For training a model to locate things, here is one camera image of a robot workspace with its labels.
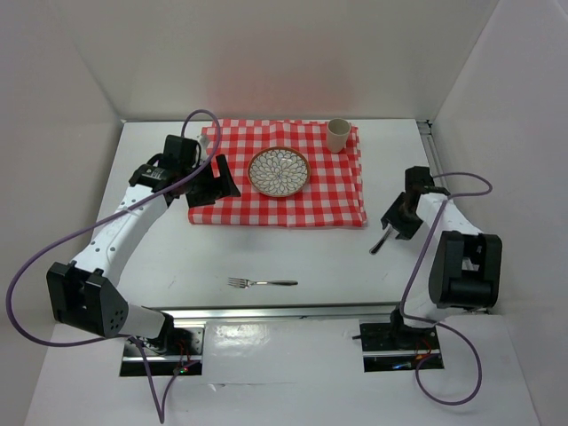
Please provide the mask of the beige paper cup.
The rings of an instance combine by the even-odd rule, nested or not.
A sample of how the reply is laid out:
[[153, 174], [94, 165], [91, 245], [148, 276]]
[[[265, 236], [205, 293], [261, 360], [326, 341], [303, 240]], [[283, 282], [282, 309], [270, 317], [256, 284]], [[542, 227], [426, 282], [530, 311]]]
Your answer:
[[341, 118], [335, 118], [327, 123], [326, 143], [332, 154], [338, 154], [347, 145], [351, 134], [351, 124]]

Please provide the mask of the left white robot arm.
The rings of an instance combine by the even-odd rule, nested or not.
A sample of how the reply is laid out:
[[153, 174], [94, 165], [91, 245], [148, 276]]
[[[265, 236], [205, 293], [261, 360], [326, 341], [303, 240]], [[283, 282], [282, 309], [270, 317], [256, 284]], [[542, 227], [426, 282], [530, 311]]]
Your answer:
[[69, 263], [51, 266], [46, 279], [56, 321], [104, 338], [136, 336], [156, 354], [171, 350], [172, 316], [128, 303], [118, 285], [138, 244], [174, 200], [184, 197], [196, 208], [240, 196], [225, 156], [210, 164], [210, 143], [204, 135], [168, 135], [162, 152], [131, 175], [117, 217]]

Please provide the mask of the red white checkered cloth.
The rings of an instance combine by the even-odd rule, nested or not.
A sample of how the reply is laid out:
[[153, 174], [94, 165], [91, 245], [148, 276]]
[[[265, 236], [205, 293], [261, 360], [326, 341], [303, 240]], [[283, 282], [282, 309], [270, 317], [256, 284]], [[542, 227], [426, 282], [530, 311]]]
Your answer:
[[[327, 123], [301, 120], [222, 119], [220, 154], [226, 157], [240, 197], [191, 208], [193, 225], [254, 225], [284, 227], [362, 227], [363, 202], [359, 128], [351, 127], [346, 147], [327, 149]], [[289, 197], [269, 197], [250, 183], [248, 167], [266, 148], [285, 146], [307, 160], [311, 173], [304, 188]]]

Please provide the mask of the floral patterned plate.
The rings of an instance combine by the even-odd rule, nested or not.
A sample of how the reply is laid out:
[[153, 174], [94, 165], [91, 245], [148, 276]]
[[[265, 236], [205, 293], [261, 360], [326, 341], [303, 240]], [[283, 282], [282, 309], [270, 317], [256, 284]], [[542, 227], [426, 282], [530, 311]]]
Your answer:
[[286, 198], [299, 193], [308, 184], [311, 167], [296, 150], [276, 146], [255, 154], [248, 164], [248, 181], [261, 194]]

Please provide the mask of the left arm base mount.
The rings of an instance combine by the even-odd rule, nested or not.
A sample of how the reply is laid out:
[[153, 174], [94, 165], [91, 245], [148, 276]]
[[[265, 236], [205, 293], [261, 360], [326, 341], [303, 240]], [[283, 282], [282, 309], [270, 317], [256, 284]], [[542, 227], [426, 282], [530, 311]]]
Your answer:
[[136, 337], [123, 346], [120, 377], [146, 376], [145, 363], [152, 376], [199, 376], [202, 374], [204, 326], [174, 327], [165, 341]]

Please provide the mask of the silver knife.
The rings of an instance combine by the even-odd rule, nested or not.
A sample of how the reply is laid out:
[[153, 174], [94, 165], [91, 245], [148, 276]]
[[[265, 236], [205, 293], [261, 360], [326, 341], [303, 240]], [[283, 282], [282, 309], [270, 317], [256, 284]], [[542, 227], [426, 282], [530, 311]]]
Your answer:
[[378, 253], [378, 251], [382, 248], [382, 246], [384, 245], [384, 243], [389, 239], [389, 237], [392, 234], [392, 227], [389, 226], [384, 235], [382, 236], [382, 238], [369, 250], [369, 254], [370, 255], [376, 255]]

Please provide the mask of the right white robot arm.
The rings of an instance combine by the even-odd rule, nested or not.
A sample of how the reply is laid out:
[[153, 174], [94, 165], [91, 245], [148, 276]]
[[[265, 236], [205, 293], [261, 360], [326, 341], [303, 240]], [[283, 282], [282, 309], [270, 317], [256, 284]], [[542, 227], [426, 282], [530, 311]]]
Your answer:
[[405, 172], [405, 189], [383, 214], [385, 232], [410, 241], [421, 228], [427, 233], [398, 306], [390, 314], [387, 336], [394, 346], [412, 349], [440, 325], [445, 311], [472, 312], [496, 305], [501, 278], [502, 241], [485, 233], [459, 210], [456, 200], [488, 195], [493, 185], [474, 192], [452, 193], [435, 183], [430, 169]]

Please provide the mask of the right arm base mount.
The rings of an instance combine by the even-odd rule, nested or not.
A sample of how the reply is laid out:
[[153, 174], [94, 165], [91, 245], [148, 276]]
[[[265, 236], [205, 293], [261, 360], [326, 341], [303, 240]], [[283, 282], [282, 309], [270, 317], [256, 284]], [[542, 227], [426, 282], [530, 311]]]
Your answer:
[[436, 329], [408, 327], [398, 310], [388, 322], [360, 323], [352, 340], [360, 342], [366, 373], [445, 368]]

